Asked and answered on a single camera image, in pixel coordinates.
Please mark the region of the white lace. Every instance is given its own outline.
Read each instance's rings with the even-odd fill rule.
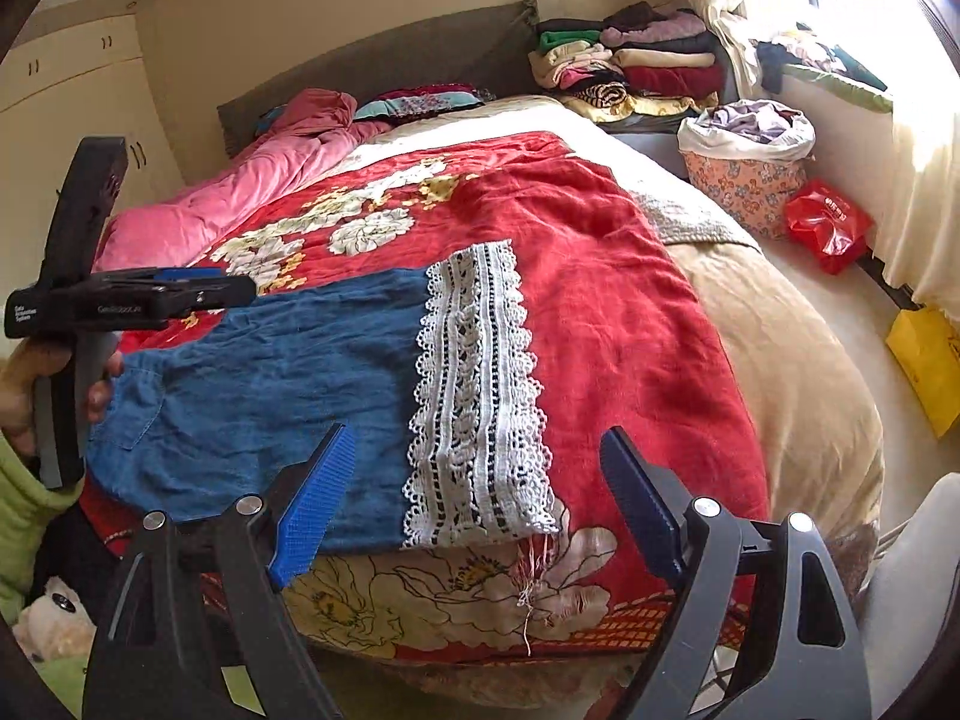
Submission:
[[[454,252],[427,276],[404,546],[555,533],[542,386],[510,241]]]

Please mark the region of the person's hand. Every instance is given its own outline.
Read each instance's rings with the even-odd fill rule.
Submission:
[[[70,351],[54,343],[23,341],[11,354],[6,365],[0,367],[0,430],[13,451],[21,458],[37,454],[37,436],[34,434],[34,381],[40,376],[52,376],[66,367]],[[114,352],[104,365],[104,374],[123,373],[123,357]],[[100,422],[107,413],[113,396],[109,379],[94,384],[86,394],[86,418],[91,424]]]

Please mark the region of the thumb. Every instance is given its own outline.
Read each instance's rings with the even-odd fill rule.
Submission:
[[[59,343],[27,340],[11,354],[0,379],[15,389],[29,389],[37,377],[52,376],[70,362],[70,350]]]

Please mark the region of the floral blanket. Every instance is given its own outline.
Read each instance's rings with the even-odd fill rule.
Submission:
[[[767,515],[760,447],[715,329],[630,194],[555,135],[407,153],[330,176],[261,208],[199,264],[276,293],[508,239],[542,386],[556,532],[318,557],[285,598],[299,630],[322,645],[436,664],[648,648],[671,596],[646,572],[600,471],[600,436],[614,424],[692,493],[740,517]],[[189,317],[127,334],[122,347],[175,346],[217,322]],[[119,549],[136,519],[92,485],[82,502]],[[742,635],[748,598],[738,584],[724,642]]]

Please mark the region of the yellow paper bag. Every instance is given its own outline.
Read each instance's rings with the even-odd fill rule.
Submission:
[[[887,346],[939,439],[960,416],[960,336],[939,309],[928,307],[901,311]]]

